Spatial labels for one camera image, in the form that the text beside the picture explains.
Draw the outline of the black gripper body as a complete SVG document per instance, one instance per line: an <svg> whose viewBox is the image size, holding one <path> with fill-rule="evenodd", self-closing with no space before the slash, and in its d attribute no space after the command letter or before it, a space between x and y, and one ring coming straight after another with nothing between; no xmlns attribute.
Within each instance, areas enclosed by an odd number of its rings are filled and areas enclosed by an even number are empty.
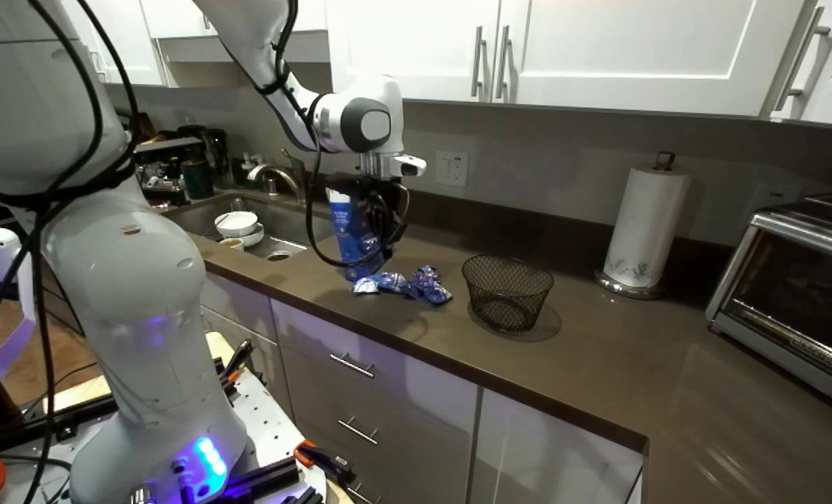
<svg viewBox="0 0 832 504"><path fill-rule="evenodd" d="M412 204L412 193L405 179L415 179L426 170L426 160L415 153L397 153L388 162L377 162L367 169L362 176L349 179L349 197L364 209L364 222L373 233L391 225L395 237L405 230L405 214Z"/></svg>

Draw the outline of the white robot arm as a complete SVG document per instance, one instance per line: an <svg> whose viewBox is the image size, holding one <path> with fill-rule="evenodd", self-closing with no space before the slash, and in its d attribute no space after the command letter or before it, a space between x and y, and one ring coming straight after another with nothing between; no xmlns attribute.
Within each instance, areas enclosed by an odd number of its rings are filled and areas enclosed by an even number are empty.
<svg viewBox="0 0 832 504"><path fill-rule="evenodd" d="M203 260L139 193L60 0L0 0L0 204L74 307L115 415L74 454L73 504L212 504L251 439L207 354Z"/></svg>

